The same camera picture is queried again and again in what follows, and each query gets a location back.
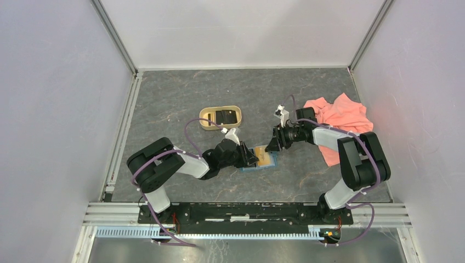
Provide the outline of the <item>orange VIP card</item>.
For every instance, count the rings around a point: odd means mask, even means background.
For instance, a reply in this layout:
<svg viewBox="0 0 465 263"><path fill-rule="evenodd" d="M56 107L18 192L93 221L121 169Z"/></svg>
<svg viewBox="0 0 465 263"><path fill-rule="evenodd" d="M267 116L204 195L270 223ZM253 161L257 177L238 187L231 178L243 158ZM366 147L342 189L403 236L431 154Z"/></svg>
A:
<svg viewBox="0 0 465 263"><path fill-rule="evenodd" d="M273 158L269 152L265 151L266 146L256 146L254 154L259 158L257 168L269 167L274 164Z"/></svg>

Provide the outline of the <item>blue card holder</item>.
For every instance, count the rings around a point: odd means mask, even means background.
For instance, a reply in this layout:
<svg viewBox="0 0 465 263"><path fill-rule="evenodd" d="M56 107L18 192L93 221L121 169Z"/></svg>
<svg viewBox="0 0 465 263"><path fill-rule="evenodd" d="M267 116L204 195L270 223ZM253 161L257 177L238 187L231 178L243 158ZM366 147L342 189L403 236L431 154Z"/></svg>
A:
<svg viewBox="0 0 465 263"><path fill-rule="evenodd" d="M277 166L277 153L266 152L266 145L255 146L249 148L255 156L258 157L258 162L245 168L240 168L241 171L255 171Z"/></svg>

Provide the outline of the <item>beige card tray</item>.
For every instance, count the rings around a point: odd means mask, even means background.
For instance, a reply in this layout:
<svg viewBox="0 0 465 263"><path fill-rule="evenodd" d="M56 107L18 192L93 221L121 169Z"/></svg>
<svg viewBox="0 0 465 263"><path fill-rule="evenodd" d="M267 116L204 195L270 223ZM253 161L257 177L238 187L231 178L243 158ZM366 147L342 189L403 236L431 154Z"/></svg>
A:
<svg viewBox="0 0 465 263"><path fill-rule="evenodd" d="M224 128L237 128L242 122L242 111L238 106L217 106L203 108L200 118L208 119Z"/></svg>

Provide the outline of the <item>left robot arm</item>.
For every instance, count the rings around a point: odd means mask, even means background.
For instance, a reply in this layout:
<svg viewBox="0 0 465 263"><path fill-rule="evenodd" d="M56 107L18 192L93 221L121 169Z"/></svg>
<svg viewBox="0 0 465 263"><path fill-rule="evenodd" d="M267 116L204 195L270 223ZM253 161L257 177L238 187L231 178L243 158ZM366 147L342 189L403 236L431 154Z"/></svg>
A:
<svg viewBox="0 0 465 263"><path fill-rule="evenodd" d="M248 168L258 162L259 158L242 141L223 139L215 148L197 156L163 137L132 154L126 165L132 174L131 183L148 202L151 216L159 223L166 223L172 217L172 208L164 184L173 175L209 180L226 167Z"/></svg>

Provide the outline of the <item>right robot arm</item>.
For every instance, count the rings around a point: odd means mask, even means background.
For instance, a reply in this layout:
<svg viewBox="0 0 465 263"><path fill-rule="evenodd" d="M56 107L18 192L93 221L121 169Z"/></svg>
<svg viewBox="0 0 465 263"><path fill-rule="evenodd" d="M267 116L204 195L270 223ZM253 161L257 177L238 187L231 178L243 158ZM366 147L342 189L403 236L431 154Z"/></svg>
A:
<svg viewBox="0 0 465 263"><path fill-rule="evenodd" d="M317 123L311 107L297 109L295 122L289 120L289 112L282 105L274 115L280 124L273 128L266 152L280 152L295 142L307 142L338 153L342 178L317 203L317 218L324 224L332 223L357 197L390 179L390 166L374 132L355 133Z"/></svg>

